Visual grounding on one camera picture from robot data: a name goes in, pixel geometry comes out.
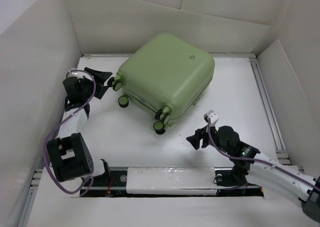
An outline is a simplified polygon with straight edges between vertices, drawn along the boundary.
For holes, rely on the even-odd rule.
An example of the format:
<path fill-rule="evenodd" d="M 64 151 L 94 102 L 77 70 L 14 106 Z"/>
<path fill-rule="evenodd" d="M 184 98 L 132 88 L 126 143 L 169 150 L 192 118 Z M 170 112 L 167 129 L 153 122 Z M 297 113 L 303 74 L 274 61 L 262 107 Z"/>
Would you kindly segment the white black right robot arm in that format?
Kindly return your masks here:
<path fill-rule="evenodd" d="M 320 221 L 320 179 L 294 171 L 240 140 L 230 126 L 199 128 L 186 140 L 195 150 L 211 145 L 233 167 L 215 178 L 223 187 L 257 185 L 290 200 L 310 219 Z"/>

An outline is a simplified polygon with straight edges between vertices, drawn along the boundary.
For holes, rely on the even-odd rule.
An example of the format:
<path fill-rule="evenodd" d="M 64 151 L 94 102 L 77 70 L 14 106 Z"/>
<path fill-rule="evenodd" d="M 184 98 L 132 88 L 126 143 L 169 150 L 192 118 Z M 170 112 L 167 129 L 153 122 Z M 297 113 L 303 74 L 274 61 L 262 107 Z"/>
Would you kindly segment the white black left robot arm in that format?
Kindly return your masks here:
<path fill-rule="evenodd" d="M 94 161 L 81 129 L 89 119 L 89 101 L 101 99 L 109 86 L 105 82 L 112 76 L 88 67 L 82 74 L 71 71 L 62 84 L 66 92 L 62 125 L 57 136 L 46 144 L 49 161 L 58 182 L 87 177 L 94 172 Z"/>

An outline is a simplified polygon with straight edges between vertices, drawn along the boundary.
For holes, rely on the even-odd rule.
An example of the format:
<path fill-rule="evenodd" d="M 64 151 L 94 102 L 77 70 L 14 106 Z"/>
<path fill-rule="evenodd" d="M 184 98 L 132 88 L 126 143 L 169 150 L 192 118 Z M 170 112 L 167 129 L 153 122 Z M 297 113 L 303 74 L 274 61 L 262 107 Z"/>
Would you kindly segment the green hard-shell suitcase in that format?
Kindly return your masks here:
<path fill-rule="evenodd" d="M 120 107 L 135 101 L 153 112 L 153 129 L 162 135 L 197 104 L 214 70 L 210 53 L 164 32 L 129 57 L 107 85 L 123 91 Z"/>

